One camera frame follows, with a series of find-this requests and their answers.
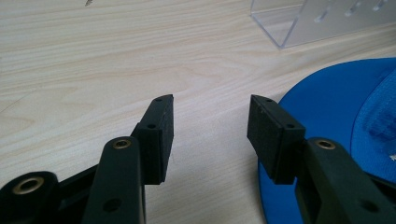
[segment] hole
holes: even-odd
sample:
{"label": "hole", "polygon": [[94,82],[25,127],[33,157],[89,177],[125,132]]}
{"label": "hole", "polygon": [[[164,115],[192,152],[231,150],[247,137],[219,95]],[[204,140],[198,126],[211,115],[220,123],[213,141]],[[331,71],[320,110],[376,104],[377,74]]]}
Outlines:
{"label": "hole", "polygon": [[375,203],[367,200],[359,200],[359,206],[371,213],[377,213],[379,211],[379,208]]}
{"label": "hole", "polygon": [[345,13],[346,17],[352,16],[360,6],[361,1],[356,1],[355,4],[353,4],[353,6]]}
{"label": "hole", "polygon": [[129,140],[121,139],[113,144],[115,149],[123,149],[130,146],[132,143]]}
{"label": "hole", "polygon": [[108,213],[115,212],[121,207],[120,199],[110,199],[103,204],[103,210]]}
{"label": "hole", "polygon": [[317,144],[317,146],[324,148],[324,149],[335,149],[335,144],[333,144],[330,141],[318,140],[315,143]]}
{"label": "hole", "polygon": [[44,178],[40,176],[33,176],[22,180],[15,188],[12,190],[14,194],[27,194],[39,189],[44,183]]}
{"label": "hole", "polygon": [[330,4],[326,7],[326,9],[314,19],[314,22],[316,23],[323,22],[331,9],[332,9],[332,2],[330,2]]}
{"label": "hole", "polygon": [[38,184],[38,181],[36,179],[29,180],[28,182],[23,183],[21,185],[21,190],[27,190],[27,189],[33,188],[37,184]]}
{"label": "hole", "polygon": [[373,7],[373,11],[378,11],[378,10],[381,9],[387,2],[388,2],[388,0],[379,0],[378,3],[375,5],[375,7]]}

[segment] wooden table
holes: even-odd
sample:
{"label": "wooden table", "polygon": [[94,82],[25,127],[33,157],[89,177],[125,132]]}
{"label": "wooden table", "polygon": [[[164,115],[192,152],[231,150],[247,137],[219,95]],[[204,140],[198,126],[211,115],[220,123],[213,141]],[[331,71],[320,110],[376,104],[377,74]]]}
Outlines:
{"label": "wooden table", "polygon": [[279,50],[249,1],[0,1],[0,186],[95,165],[150,101],[175,96],[166,182],[148,223],[264,223],[250,94],[279,100],[346,61],[396,56],[396,27]]}

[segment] black mechanical part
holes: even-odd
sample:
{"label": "black mechanical part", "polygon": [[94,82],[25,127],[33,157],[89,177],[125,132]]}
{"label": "black mechanical part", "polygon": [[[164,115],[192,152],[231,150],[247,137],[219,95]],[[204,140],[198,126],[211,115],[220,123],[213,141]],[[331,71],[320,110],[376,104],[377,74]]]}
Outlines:
{"label": "black mechanical part", "polygon": [[49,223],[59,205],[59,183],[50,172],[33,172],[0,190],[0,223]]}
{"label": "black mechanical part", "polygon": [[159,185],[165,181],[174,137],[172,95],[152,101],[131,136],[139,139],[142,147],[144,183]]}
{"label": "black mechanical part", "polygon": [[146,223],[144,185],[165,180],[173,137],[173,96],[165,95],[151,102],[133,136],[105,145],[98,165],[61,183],[50,172],[8,182],[0,224]]}
{"label": "black mechanical part", "polygon": [[[396,223],[394,185],[371,179],[333,140],[304,140],[304,127],[282,110],[270,99],[252,96],[247,137],[275,183],[288,182],[276,181],[280,176],[297,177],[295,194],[305,223]],[[288,123],[300,130],[292,141],[284,134]],[[288,169],[277,166],[285,163]]]}
{"label": "black mechanical part", "polygon": [[276,102],[252,95],[247,138],[268,176],[276,184],[292,184],[294,150],[304,141],[305,128]]}
{"label": "black mechanical part", "polygon": [[81,223],[145,223],[143,193],[139,142],[113,139],[103,150]]}

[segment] table surface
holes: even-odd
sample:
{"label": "table surface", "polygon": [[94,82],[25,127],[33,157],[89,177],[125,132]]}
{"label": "table surface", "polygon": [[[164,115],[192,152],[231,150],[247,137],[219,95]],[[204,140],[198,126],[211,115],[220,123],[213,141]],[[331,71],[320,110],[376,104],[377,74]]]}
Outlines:
{"label": "table surface", "polygon": [[0,1],[0,186],[95,165],[150,101],[173,93],[166,181],[148,223],[265,223],[250,94],[279,100],[326,66],[396,56],[385,26],[279,50],[249,1]]}

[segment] light wood surface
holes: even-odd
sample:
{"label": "light wood surface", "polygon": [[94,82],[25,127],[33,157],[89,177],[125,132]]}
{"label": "light wood surface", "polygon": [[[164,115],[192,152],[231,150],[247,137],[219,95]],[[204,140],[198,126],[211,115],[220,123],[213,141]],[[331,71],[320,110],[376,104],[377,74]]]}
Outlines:
{"label": "light wood surface", "polygon": [[250,94],[279,100],[320,68],[396,56],[396,27],[278,50],[249,1],[0,1],[0,186],[95,165],[150,101],[175,96],[166,181],[148,223],[264,223]]}

